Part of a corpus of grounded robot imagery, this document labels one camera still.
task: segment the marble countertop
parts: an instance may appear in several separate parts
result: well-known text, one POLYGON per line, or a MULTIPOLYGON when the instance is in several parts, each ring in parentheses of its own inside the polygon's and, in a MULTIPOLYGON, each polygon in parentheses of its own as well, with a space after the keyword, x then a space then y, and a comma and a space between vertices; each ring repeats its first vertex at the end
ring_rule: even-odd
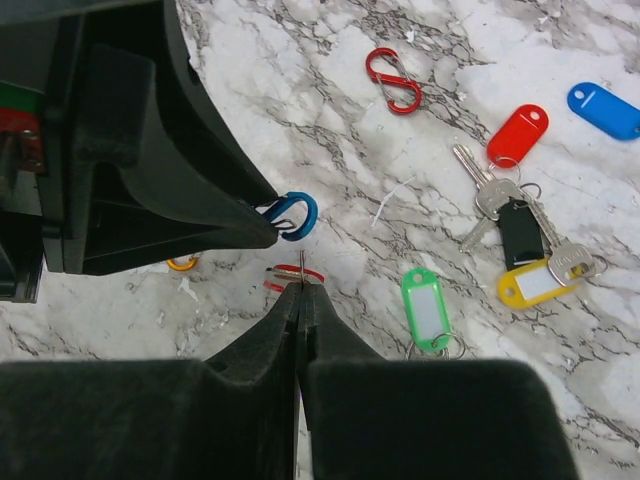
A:
MULTIPOLYGON (((279 192, 316 198, 318 225, 298 244, 208 252, 187 275, 164 265, 89 281, 45 274, 36 306, 0 305, 0 358, 208 357, 273 303, 264 268, 303 248, 340 316, 399 359, 410 342, 399 283, 424 266, 441 278, 469 358, 522 360, 544 379, 583 479, 638 478, 640 141, 607 137, 566 94, 591 81, 640 105, 640 4, 178 3, 192 64, 239 144, 279 192), (393 115, 366 75, 377 46, 396 50, 419 82, 417 112, 393 115), (558 229, 610 268, 574 294, 513 311, 495 294, 497 231, 472 255, 458 251, 477 221, 476 190, 451 146, 484 162, 491 135, 526 103, 550 126, 522 180, 538 183, 558 229)), ((308 471, 306 458, 299 476, 308 471)))

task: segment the blue carabiner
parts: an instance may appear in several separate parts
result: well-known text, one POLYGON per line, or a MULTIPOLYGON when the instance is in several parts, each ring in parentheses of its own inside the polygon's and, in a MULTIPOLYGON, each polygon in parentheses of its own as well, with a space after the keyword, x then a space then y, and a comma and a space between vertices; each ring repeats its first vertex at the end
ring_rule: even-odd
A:
POLYGON ((307 204, 307 218, 305 218, 304 222, 302 222, 302 225, 297 230, 294 230, 293 232, 284 232, 282 234, 282 238, 288 242, 297 242, 309 235, 309 232, 311 232, 316 224, 316 220, 318 219, 318 204, 316 201, 306 193, 289 192, 276 200, 276 203, 270 206, 267 211, 262 214, 265 220, 269 223, 273 223, 276 218, 298 202, 304 202, 307 204))

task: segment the red key tag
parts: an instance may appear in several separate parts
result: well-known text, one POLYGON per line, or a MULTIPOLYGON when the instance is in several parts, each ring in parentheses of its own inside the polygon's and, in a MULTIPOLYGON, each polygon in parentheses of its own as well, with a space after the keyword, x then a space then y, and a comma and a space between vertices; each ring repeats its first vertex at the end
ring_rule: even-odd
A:
POLYGON ((489 141, 489 161, 500 168, 515 167, 548 126, 549 117, 542 108, 537 105, 522 105, 489 141))

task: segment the black key fob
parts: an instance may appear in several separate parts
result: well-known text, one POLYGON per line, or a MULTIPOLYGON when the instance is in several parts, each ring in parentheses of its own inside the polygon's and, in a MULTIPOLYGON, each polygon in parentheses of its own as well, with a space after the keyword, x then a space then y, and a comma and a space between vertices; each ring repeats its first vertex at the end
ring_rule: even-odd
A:
POLYGON ((540 226, 527 202, 512 199, 498 213, 507 271, 543 259, 540 226))

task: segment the key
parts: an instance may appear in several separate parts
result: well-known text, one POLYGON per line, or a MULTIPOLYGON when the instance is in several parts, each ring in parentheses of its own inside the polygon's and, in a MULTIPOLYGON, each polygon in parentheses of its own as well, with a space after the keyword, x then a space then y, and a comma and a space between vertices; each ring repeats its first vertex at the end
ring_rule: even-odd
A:
POLYGON ((512 200, 523 200, 524 192, 507 178, 496 178, 480 188, 476 195, 476 206, 484 216, 462 240, 459 250, 469 253, 500 219, 500 210, 512 200))
POLYGON ((510 198, 521 199, 522 191, 508 178, 496 178, 491 172, 485 172, 473 158, 469 147, 456 144, 453 153, 466 170, 476 181, 478 194, 476 206, 480 211, 494 222, 498 220, 498 210, 502 208, 510 198))
POLYGON ((469 253, 493 226, 493 222, 498 220, 498 210, 508 203, 511 197, 523 198, 523 196, 522 191, 511 180, 498 179, 492 173, 482 170, 473 158, 469 147, 456 144, 453 146, 453 153, 476 182, 478 188, 476 206, 483 214, 480 221, 460 244, 460 252, 469 253))
POLYGON ((478 189, 480 189, 482 185, 488 183, 489 180, 496 178, 493 174, 485 172, 480 168, 480 165, 478 165, 475 158, 473 158, 473 154, 471 153, 471 150, 469 150, 469 147, 456 144, 453 146, 453 154, 476 181, 478 189))
POLYGON ((529 209, 551 247, 549 272, 563 287, 571 287, 584 280, 583 275, 596 267, 587 247, 561 237, 542 209, 542 204, 529 198, 529 209))
POLYGON ((462 240, 462 243, 459 247, 460 253, 471 252, 471 250, 473 250, 473 247, 480 243, 482 237, 484 237, 489 229, 494 225, 494 221, 487 216, 483 216, 480 220, 478 220, 478 223, 475 224, 475 226, 471 229, 467 236, 462 240))

